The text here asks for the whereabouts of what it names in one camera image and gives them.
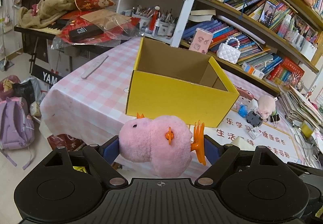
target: orange comb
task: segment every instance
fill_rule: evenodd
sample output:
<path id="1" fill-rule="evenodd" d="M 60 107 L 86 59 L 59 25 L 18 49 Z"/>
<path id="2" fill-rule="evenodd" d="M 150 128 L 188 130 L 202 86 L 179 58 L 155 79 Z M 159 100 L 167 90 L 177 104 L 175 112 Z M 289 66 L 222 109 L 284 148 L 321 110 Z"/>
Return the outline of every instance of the orange comb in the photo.
<path id="1" fill-rule="evenodd" d="M 144 118 L 143 114 L 139 115 L 139 113 L 137 113 L 137 118 Z"/>
<path id="2" fill-rule="evenodd" d="M 199 124 L 194 126 L 193 143 L 191 144 L 191 151 L 196 151 L 197 159 L 203 165 L 206 165 L 204 154 L 204 123 L 199 121 Z"/>
<path id="3" fill-rule="evenodd" d="M 171 127 L 168 128 L 168 132 L 165 135 L 166 139 L 168 139 L 168 143 L 171 144 L 172 139 L 174 138 L 174 134 L 171 131 Z"/>

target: yellow label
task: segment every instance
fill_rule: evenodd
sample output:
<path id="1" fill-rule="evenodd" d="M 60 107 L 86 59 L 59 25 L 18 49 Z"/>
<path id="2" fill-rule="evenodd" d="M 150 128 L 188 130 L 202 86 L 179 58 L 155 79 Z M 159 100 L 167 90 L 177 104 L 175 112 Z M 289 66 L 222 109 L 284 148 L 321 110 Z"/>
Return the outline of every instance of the yellow label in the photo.
<path id="1" fill-rule="evenodd" d="M 81 171 L 81 172 L 84 172 L 84 173 L 87 173 L 86 169 L 84 166 L 73 166 L 73 168 L 77 171 Z"/>

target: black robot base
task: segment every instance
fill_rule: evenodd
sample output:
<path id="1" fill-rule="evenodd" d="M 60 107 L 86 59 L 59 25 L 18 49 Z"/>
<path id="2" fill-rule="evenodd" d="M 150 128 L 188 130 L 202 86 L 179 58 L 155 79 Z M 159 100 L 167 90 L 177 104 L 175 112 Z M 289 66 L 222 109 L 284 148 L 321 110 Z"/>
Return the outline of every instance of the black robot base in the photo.
<path id="1" fill-rule="evenodd" d="M 128 184 L 110 165 L 119 155 L 117 136 L 82 151 L 57 147 L 15 190 L 21 223 L 303 223 L 310 197 L 301 175 L 307 169 L 288 166 L 265 146 L 241 151 L 207 135 L 204 146 L 212 166 L 194 184 L 141 178 Z"/>

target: small pink plush toy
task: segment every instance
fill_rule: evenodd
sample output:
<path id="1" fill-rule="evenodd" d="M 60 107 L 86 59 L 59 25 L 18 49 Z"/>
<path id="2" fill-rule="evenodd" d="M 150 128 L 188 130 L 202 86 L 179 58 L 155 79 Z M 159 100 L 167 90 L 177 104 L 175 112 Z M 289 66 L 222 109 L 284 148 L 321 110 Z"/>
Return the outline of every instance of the small pink plush toy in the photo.
<path id="1" fill-rule="evenodd" d="M 151 120 L 137 113 L 137 119 L 120 130 L 120 154 L 132 162 L 151 162 L 161 178 L 176 178 L 189 166 L 193 150 L 206 165 L 203 132 L 204 123 L 195 123 L 192 143 L 192 133 L 178 117 L 164 115 Z"/>
<path id="2" fill-rule="evenodd" d="M 258 113 L 263 119 L 267 119 L 276 110 L 275 98 L 262 95 L 258 99 Z"/>

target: ridged black surface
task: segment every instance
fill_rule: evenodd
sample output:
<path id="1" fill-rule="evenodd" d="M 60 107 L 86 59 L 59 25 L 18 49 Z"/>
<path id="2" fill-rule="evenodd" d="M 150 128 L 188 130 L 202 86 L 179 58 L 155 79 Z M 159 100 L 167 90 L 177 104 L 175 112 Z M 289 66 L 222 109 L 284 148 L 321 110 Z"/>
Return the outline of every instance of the ridged black surface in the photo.
<path id="1" fill-rule="evenodd" d="M 21 224 L 32 224 L 25 220 Z M 247 224 L 229 212 L 211 190 L 188 179 L 134 179 L 129 187 L 108 192 L 99 207 L 69 224 Z M 286 222 L 301 224 L 300 220 Z"/>

